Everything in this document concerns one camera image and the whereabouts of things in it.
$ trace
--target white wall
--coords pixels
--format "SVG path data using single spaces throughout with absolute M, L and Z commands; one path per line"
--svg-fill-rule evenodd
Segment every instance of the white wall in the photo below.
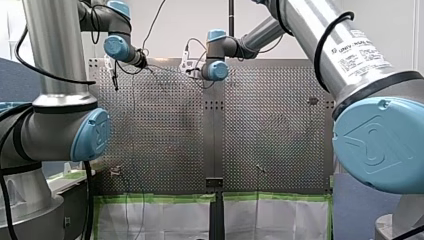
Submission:
M 142 45 L 162 0 L 127 0 L 132 11 L 133 44 Z M 249 0 L 235 0 L 235 35 L 242 37 L 270 16 L 268 10 Z M 209 30 L 221 28 L 228 33 L 228 0 L 168 0 L 146 44 L 149 57 L 180 58 L 187 40 L 195 37 L 205 42 Z M 193 43 L 192 55 L 203 50 Z M 285 37 L 264 58 L 306 58 L 297 42 Z
M 424 23 L 418 32 L 420 0 L 335 0 L 344 10 L 356 13 L 355 24 L 374 41 L 377 48 L 400 70 L 418 68 L 424 63 Z M 127 0 L 132 10 L 133 44 L 141 46 L 162 0 Z M 241 37 L 269 16 L 268 10 L 249 0 L 235 0 L 235 35 Z M 146 47 L 149 57 L 181 57 L 188 38 L 204 41 L 210 29 L 228 31 L 228 0 L 168 0 Z M 423 46 L 418 51 L 418 34 Z M 193 43 L 192 55 L 203 51 Z M 285 36 L 273 51 L 260 58 L 306 58 L 296 40 Z
M 421 0 L 341 1 L 343 9 L 355 12 L 356 26 L 367 34 L 396 68 L 411 70 L 417 67 L 418 40 L 415 28 L 419 11 L 416 5 Z
M 418 17 L 416 19 L 416 36 L 417 36 L 417 64 L 418 71 L 424 74 L 424 3 L 417 1 Z

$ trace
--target green tape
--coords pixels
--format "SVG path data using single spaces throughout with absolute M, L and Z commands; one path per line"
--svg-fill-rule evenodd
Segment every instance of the green tape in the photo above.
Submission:
M 73 173 L 68 173 L 66 174 L 63 179 L 78 179 L 78 178 L 82 178 L 86 176 L 85 171 L 78 171 L 78 172 L 73 172 Z
M 224 201 L 285 200 L 305 202 L 327 202 L 328 195 L 300 195 L 268 192 L 224 193 Z
M 119 204 L 119 203 L 210 203 L 215 201 L 215 194 L 193 194 L 193 195 L 155 195 L 146 194 L 128 194 L 118 196 L 98 196 L 96 203 L 101 204 Z
M 328 226 L 327 226 L 327 240 L 332 239 L 333 233 L 333 197 L 328 196 Z
M 99 239 L 99 221 L 100 221 L 100 209 L 102 209 L 103 204 L 102 203 L 95 203 L 94 204 L 94 226 L 93 226 L 93 232 L 94 232 L 94 240 Z

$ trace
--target white fabric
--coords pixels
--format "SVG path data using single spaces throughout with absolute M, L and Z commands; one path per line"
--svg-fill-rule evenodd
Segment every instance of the white fabric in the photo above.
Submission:
M 327 202 L 226 201 L 224 210 L 229 240 L 327 240 Z
M 106 204 L 100 209 L 98 239 L 207 240 L 209 206 L 209 203 L 146 203 L 143 214 L 143 203 Z

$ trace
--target wire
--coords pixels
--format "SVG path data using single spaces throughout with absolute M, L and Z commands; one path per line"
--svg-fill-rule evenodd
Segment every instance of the wire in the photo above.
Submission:
M 264 50 L 264 51 L 260 51 L 259 53 L 267 53 L 270 52 L 271 50 L 273 50 L 274 48 L 276 48 L 278 46 L 278 44 L 280 44 L 281 40 L 283 39 L 283 35 L 281 35 L 280 39 L 278 39 L 277 43 L 275 43 L 274 46 L 272 46 L 271 48 Z
M 203 44 L 199 39 L 197 39 L 197 38 L 190 38 L 188 41 L 187 41 L 187 43 L 186 43 L 186 47 L 188 47 L 189 46 L 189 44 L 190 44 L 190 42 L 191 41 L 196 41 L 196 42 L 198 42 L 202 47 L 203 47 L 203 49 L 205 49 L 206 50 L 206 46 L 205 46 L 205 44 Z
M 144 41 L 143 41 L 143 47 L 142 47 L 142 51 L 143 51 L 143 52 L 144 52 L 144 50 L 146 49 L 146 48 L 145 48 L 145 46 L 146 46 L 146 42 L 147 42 L 147 40 L 149 39 L 150 34 L 152 33 L 153 27 L 154 27 L 154 25 L 155 25 L 155 23 L 156 23 L 156 20 L 157 20 L 157 19 L 158 19 L 158 17 L 159 17 L 160 11 L 162 10 L 162 7 L 163 7 L 163 5 L 165 4 L 165 2 L 166 2 L 166 0 L 163 0 L 163 1 L 162 1 L 162 3 L 160 4 L 159 9 L 158 9 L 158 11 L 156 12 L 156 16 L 155 16 L 155 18 L 153 19 L 152 24 L 150 25 L 149 32 L 147 33 L 147 36 L 146 36 L 146 38 L 145 38 L 145 39 L 144 39 Z
M 187 56 L 187 58 L 188 59 L 190 59 L 190 42 L 191 41 L 196 41 L 196 42 L 198 42 L 199 44 L 200 44 L 200 46 L 202 46 L 203 47 L 203 49 L 206 51 L 207 49 L 206 49 L 206 46 L 199 40 L 199 39 L 197 39 L 197 38 L 190 38 L 188 41 L 187 41 L 187 43 L 186 43 L 186 51 L 188 52 L 188 56 Z
M 394 238 L 393 240 L 405 240 L 405 239 L 408 239 L 408 238 L 410 238 L 412 236 L 415 236 L 417 234 L 420 234 L 422 232 L 424 232 L 424 225 L 423 226 L 420 226 L 420 227 L 417 227 L 417 228 L 414 228 L 411 231 L 406 232 L 406 233 L 404 233 L 404 234 L 402 234 L 402 235 Z
M 121 64 L 119 64 L 119 61 L 115 60 L 115 62 L 117 63 L 117 65 L 121 69 L 121 71 L 124 72 L 125 74 L 128 74 L 128 75 L 137 75 L 144 69 L 144 68 L 139 68 L 135 72 L 128 72 L 121 66 Z
M 87 225 L 85 230 L 84 239 L 89 240 L 93 230 L 94 219 L 94 189 L 93 189 L 93 176 L 91 175 L 91 165 L 89 161 L 84 162 L 85 172 L 87 175 L 87 193 L 88 193 L 88 216 Z
M 133 98 L 133 102 L 132 102 L 132 104 L 133 104 L 133 107 L 132 107 L 132 117 L 134 118 L 135 117 L 135 114 L 136 114 L 136 112 L 135 112 L 136 101 L 135 101 L 134 75 L 131 78 L 131 87 L 132 87 L 131 93 L 132 93 L 132 98 Z M 135 133 L 134 125 L 131 125 L 131 128 L 133 128 L 131 132 L 134 134 Z M 134 145 L 135 139 L 134 139 L 134 135 L 132 135 L 132 137 L 133 137 L 133 139 L 131 141 L 131 152 L 132 152 L 132 154 L 131 154 L 131 163 L 133 165 L 133 169 L 136 169 L 135 166 L 134 166 L 134 156 L 135 156 L 135 145 Z M 134 240 L 137 240 L 138 239 L 138 237 L 141 234 L 141 231 L 143 230 L 143 226 L 144 226 L 144 212 L 145 212 L 145 208 L 146 208 L 146 203 L 144 202 L 145 201 L 145 198 L 144 198 L 145 197 L 144 196 L 145 195 L 145 190 L 144 190 L 143 186 L 141 186 L 141 193 L 142 193 L 142 196 L 143 196 L 143 208 L 142 208 L 142 212 L 141 212 L 141 216 L 142 216 L 142 218 L 141 218 L 141 225 L 140 225 L 140 229 L 138 230 L 137 236 L 134 238 Z
M 0 122 L 3 121 L 6 118 L 9 118 L 15 114 L 22 113 L 21 116 L 18 117 L 17 120 L 7 129 L 5 134 L 2 136 L 0 140 L 0 159 L 1 159 L 1 153 L 3 151 L 4 144 L 6 143 L 7 138 L 9 137 L 12 130 L 15 128 L 15 126 L 18 124 L 19 121 L 25 119 L 28 114 L 32 113 L 32 104 L 23 104 L 21 106 L 15 107 L 11 110 L 8 110 L 0 115 Z M 7 228 L 9 230 L 9 235 L 12 240 L 18 240 L 18 237 L 16 236 L 16 232 L 13 226 L 13 219 L 12 219 L 12 209 L 10 206 L 10 196 L 6 185 L 6 180 L 4 179 L 3 169 L 1 167 L 1 161 L 0 161 L 0 185 L 1 190 L 3 192 L 3 201 L 4 201 L 4 209 L 6 212 L 6 222 L 7 222 Z
M 328 37 L 331 35 L 331 32 L 333 32 L 334 28 L 337 27 L 339 23 L 342 23 L 346 20 L 353 21 L 355 18 L 355 14 L 353 12 L 345 12 L 342 15 L 340 15 L 336 20 L 334 20 L 332 23 L 330 23 L 325 29 L 324 34 L 322 35 L 321 39 L 318 42 L 317 49 L 315 50 L 315 57 L 314 57 L 314 69 L 315 69 L 315 76 L 318 80 L 319 85 L 326 91 L 329 92 L 327 89 L 327 86 L 324 83 L 324 80 L 321 75 L 321 55 L 322 51 L 324 49 L 324 44 L 327 41 Z
M 234 56 L 233 56 L 233 58 L 234 57 L 236 57 L 237 56 L 237 52 L 238 51 L 240 51 L 241 52 L 241 56 L 242 56 L 242 58 L 239 58 L 239 57 L 237 57 L 237 60 L 239 60 L 240 62 L 243 62 L 245 59 L 246 59 L 246 55 L 244 54 L 244 49 L 249 49 L 249 48 L 247 48 L 245 45 L 244 45 L 244 43 L 243 43 L 243 41 L 239 41 L 237 38 L 235 38 L 235 37 L 230 37 L 229 36 L 229 38 L 231 38 L 234 42 L 236 42 L 236 52 L 234 53 Z
M 100 39 L 100 16 L 99 14 L 96 12 L 96 8 L 106 8 L 112 12 L 114 12 L 115 14 L 118 14 L 122 19 L 124 19 L 124 21 L 127 23 L 128 27 L 130 28 L 130 31 L 132 31 L 132 25 L 130 22 L 130 19 L 124 15 L 123 13 L 117 11 L 116 9 L 113 9 L 109 6 L 106 5 L 94 5 L 91 7 L 91 13 L 90 13 L 90 20 L 91 20 L 91 25 L 94 28 L 94 31 L 97 31 L 97 36 L 96 39 L 94 39 L 94 31 L 91 31 L 91 41 L 93 41 L 93 44 L 97 44 L 99 43 L 99 39 Z
M 51 74 L 51 73 L 49 73 L 49 72 L 47 72 L 47 71 L 45 71 L 45 70 L 43 70 L 41 68 L 36 68 L 36 67 L 32 66 L 31 64 L 27 63 L 24 59 L 22 59 L 22 57 L 19 54 L 19 49 L 21 48 L 22 43 L 24 42 L 24 39 L 25 39 L 25 37 L 26 37 L 27 34 L 28 34 L 28 27 L 25 26 L 24 32 L 23 32 L 21 38 L 19 39 L 18 44 L 15 47 L 15 56 L 16 56 L 16 59 L 18 59 L 18 61 L 20 63 L 22 63 L 22 65 L 24 65 L 25 67 L 31 69 L 32 71 L 35 71 L 35 72 L 37 72 L 37 73 L 39 73 L 41 75 L 44 75 L 46 77 L 52 78 L 52 79 L 57 80 L 57 81 L 67 82 L 67 83 L 75 83 L 75 84 L 85 84 L 85 85 L 96 84 L 95 81 L 76 81 L 76 80 L 71 80 L 71 79 L 66 79 L 66 78 L 58 77 L 58 76 L 55 76 L 55 75 L 53 75 L 53 74 Z
M 281 28 L 283 29 L 283 31 L 284 31 L 284 32 L 286 32 L 288 35 L 293 36 L 292 31 L 290 31 L 290 30 L 286 27 L 286 25 L 284 25 L 283 18 L 281 17 L 280 0 L 277 0 L 275 4 L 276 4 L 276 8 L 277 8 L 277 19 L 278 19 L 278 22 L 280 23 L 280 27 L 281 27 Z

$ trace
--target gray cable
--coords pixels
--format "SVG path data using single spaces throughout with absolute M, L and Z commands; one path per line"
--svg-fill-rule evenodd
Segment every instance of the gray cable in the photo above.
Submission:
M 274 48 L 276 48 L 278 46 L 278 44 L 280 44 L 280 42 L 281 42 L 282 39 L 283 39 L 283 35 L 281 35 L 280 39 L 278 39 L 277 43 L 275 43 L 274 46 L 272 46 L 271 48 L 269 48 L 267 50 L 260 51 L 259 53 L 261 54 L 261 53 L 267 53 L 267 52 L 272 51 Z

